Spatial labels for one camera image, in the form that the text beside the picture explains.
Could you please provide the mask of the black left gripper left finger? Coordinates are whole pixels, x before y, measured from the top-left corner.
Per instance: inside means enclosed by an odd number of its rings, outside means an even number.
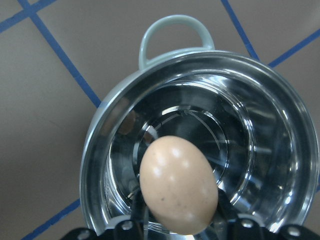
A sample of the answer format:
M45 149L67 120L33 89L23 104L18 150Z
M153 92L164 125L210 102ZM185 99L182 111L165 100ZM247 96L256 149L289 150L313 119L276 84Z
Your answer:
M68 232L66 240L146 240L148 238L149 210L141 190L134 194L131 214L111 219L110 225L102 233L90 228L75 228Z

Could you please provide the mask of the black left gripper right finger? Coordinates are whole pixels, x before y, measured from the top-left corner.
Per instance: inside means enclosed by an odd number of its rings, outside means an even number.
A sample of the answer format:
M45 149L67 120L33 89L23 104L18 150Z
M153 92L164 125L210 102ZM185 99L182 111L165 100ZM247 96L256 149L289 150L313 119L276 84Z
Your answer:
M213 221L217 240L318 240L308 228L287 224L271 232L252 215L237 212L224 191L218 192L218 219Z

